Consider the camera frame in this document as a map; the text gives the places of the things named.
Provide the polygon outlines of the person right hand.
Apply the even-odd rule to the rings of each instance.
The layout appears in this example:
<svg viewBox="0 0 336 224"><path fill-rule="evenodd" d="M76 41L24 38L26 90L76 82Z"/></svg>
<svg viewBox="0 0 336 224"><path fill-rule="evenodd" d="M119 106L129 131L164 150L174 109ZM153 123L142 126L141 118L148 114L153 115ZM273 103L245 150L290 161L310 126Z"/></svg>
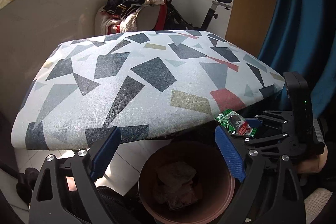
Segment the person right hand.
<svg viewBox="0 0 336 224"><path fill-rule="evenodd" d="M324 146L323 154L316 155L311 159L302 161L298 166L295 167L295 170L298 173L319 173L327 162L328 150L327 146Z"/></svg>

